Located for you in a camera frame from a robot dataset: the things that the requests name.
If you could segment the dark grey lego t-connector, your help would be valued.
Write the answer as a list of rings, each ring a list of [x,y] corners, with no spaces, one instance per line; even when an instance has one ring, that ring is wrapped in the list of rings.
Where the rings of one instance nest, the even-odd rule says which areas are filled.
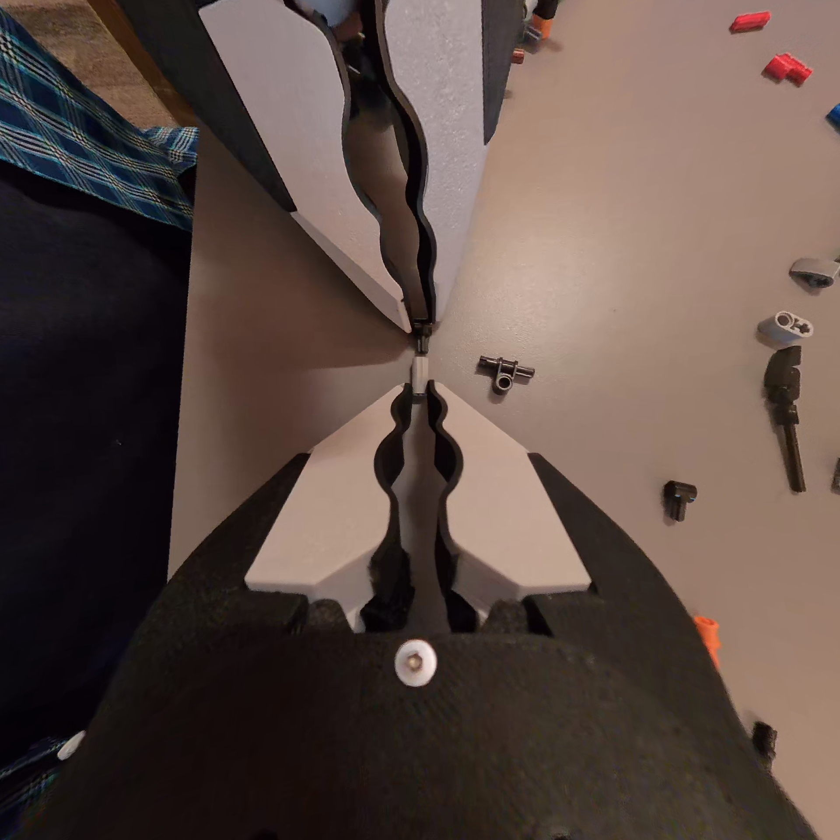
[[[492,373],[492,390],[500,396],[507,394],[516,381],[531,380],[536,373],[533,367],[502,356],[481,355],[477,366],[483,371]]]

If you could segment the light grey lego connector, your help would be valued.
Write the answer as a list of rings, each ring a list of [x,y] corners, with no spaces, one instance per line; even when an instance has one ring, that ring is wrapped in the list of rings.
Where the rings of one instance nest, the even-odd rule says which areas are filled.
[[[790,311],[778,311],[759,322],[758,333],[768,341],[781,347],[788,347],[811,338],[813,324]]]

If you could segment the black long lego piece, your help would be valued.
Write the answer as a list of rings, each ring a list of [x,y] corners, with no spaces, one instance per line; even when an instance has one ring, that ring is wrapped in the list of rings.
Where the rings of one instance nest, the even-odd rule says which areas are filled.
[[[797,437],[800,422],[797,402],[801,394],[802,347],[775,351],[763,375],[763,390],[774,425],[780,429],[784,465],[791,490],[805,492],[805,477]]]

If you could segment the partly built lego model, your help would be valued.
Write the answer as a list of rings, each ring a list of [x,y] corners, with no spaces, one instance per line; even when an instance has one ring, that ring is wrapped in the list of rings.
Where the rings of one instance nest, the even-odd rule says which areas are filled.
[[[512,65],[520,65],[526,55],[539,51],[550,37],[553,21],[561,1],[520,1],[521,24],[511,54]]]

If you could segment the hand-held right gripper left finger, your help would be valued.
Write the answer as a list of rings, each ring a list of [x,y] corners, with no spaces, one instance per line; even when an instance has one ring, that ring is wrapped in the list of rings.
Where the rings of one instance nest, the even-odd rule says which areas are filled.
[[[414,599],[393,486],[413,388],[399,385],[315,446],[245,583],[338,603],[355,632],[404,629]]]

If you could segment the orange lego pin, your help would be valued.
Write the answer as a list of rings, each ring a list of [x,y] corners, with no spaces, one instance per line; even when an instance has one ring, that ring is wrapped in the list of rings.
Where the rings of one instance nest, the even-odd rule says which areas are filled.
[[[716,669],[720,668],[719,651],[721,648],[721,640],[719,638],[719,624],[714,619],[706,616],[694,616],[693,618],[696,630],[704,644],[710,660]]]

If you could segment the blue plaid shirt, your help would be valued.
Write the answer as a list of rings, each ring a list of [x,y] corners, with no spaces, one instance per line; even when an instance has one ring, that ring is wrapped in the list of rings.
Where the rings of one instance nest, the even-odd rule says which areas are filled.
[[[37,176],[187,232],[195,127],[141,129],[1,12],[1,158]]]

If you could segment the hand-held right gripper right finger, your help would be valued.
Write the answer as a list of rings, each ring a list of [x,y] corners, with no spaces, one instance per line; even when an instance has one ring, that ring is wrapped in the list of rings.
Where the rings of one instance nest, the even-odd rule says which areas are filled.
[[[586,592],[592,579],[528,450],[445,385],[427,384],[435,564],[449,629],[475,632],[498,602]]]

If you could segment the red double lego pin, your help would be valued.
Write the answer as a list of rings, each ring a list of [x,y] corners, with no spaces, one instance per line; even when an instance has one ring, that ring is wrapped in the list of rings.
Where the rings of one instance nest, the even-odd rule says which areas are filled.
[[[813,68],[787,53],[773,56],[762,70],[763,77],[777,82],[789,81],[797,87],[803,85],[812,74]]]

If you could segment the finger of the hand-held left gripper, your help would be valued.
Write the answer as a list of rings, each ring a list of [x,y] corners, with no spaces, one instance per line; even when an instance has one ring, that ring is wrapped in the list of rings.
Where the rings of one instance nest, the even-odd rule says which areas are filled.
[[[420,145],[418,208],[432,247],[429,318],[442,321],[487,159],[479,1],[378,2],[385,70]]]
[[[381,216],[350,177],[350,81],[327,19],[296,2],[221,1],[199,16],[283,181],[290,215],[397,327],[413,325]]]

